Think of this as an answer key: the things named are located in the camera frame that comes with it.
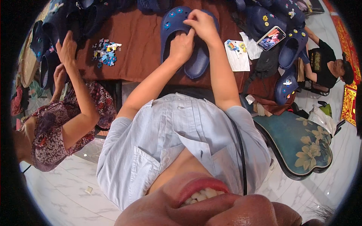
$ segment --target green bag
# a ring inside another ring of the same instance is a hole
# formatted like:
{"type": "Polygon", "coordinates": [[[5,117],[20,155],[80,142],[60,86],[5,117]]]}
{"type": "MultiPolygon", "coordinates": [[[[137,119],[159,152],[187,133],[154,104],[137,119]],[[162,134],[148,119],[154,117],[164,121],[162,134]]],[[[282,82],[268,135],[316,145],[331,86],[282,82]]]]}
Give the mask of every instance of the green bag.
{"type": "Polygon", "coordinates": [[[324,101],[318,101],[318,104],[322,105],[319,107],[320,110],[322,110],[326,115],[329,115],[332,118],[331,106],[324,101]]]}

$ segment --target mouth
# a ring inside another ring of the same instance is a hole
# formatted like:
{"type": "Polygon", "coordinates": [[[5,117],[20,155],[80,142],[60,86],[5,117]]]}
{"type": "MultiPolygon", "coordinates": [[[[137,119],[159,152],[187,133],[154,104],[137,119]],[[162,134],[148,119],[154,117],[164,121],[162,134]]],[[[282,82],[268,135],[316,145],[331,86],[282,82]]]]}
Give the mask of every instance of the mouth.
{"type": "Polygon", "coordinates": [[[198,178],[189,182],[180,192],[179,207],[192,205],[218,195],[229,193],[227,186],[215,178],[198,178]]]}

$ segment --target pile of shoe charms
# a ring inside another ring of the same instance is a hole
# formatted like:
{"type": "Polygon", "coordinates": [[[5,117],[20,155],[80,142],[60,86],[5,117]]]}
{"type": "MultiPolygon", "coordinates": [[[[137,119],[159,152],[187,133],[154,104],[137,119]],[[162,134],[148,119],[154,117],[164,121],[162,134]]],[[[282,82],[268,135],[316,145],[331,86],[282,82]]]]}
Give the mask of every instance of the pile of shoe charms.
{"type": "Polygon", "coordinates": [[[98,68],[101,68],[103,64],[108,66],[113,66],[114,62],[117,61],[117,57],[115,56],[115,51],[118,48],[118,51],[121,51],[122,44],[109,42],[108,39],[100,39],[99,44],[94,44],[92,47],[96,48],[94,50],[92,60],[98,60],[98,68]]]}
{"type": "Polygon", "coordinates": [[[231,41],[230,39],[226,40],[226,44],[229,47],[231,51],[234,51],[236,53],[236,56],[239,58],[239,54],[241,54],[242,50],[243,52],[247,52],[247,49],[245,47],[245,44],[241,42],[239,44],[240,47],[237,46],[236,41],[231,41]]]}

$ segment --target phone screen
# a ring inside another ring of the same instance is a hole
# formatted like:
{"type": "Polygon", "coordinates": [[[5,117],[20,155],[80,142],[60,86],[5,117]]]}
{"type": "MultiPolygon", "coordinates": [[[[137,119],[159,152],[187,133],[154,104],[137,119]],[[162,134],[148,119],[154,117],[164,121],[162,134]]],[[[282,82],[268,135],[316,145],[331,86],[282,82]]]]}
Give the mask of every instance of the phone screen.
{"type": "Polygon", "coordinates": [[[268,51],[286,37],[285,33],[278,27],[269,31],[268,35],[258,42],[258,46],[268,51]]]}

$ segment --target hand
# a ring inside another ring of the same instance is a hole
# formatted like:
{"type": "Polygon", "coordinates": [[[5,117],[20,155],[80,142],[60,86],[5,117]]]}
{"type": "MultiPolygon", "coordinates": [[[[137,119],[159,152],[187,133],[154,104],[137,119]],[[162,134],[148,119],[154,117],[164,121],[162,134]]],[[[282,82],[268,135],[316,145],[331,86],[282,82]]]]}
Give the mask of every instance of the hand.
{"type": "Polygon", "coordinates": [[[63,88],[65,87],[64,79],[66,76],[66,69],[64,64],[59,64],[55,71],[54,71],[54,84],[55,84],[55,93],[62,92],[63,88]]]}
{"type": "Polygon", "coordinates": [[[184,24],[195,29],[196,34],[204,40],[208,46],[217,41],[221,42],[214,19],[201,10],[194,9],[189,14],[188,19],[184,20],[184,24]]]}
{"type": "Polygon", "coordinates": [[[194,49],[194,36],[195,30],[190,29],[189,34],[178,31],[175,38],[171,41],[170,55],[168,59],[172,59],[172,62],[182,66],[191,57],[194,49]]]}
{"type": "Polygon", "coordinates": [[[73,32],[68,31],[63,41],[63,46],[59,40],[55,44],[56,51],[58,52],[59,60],[67,67],[70,63],[75,61],[75,52],[77,50],[77,43],[73,40],[73,32]]]}

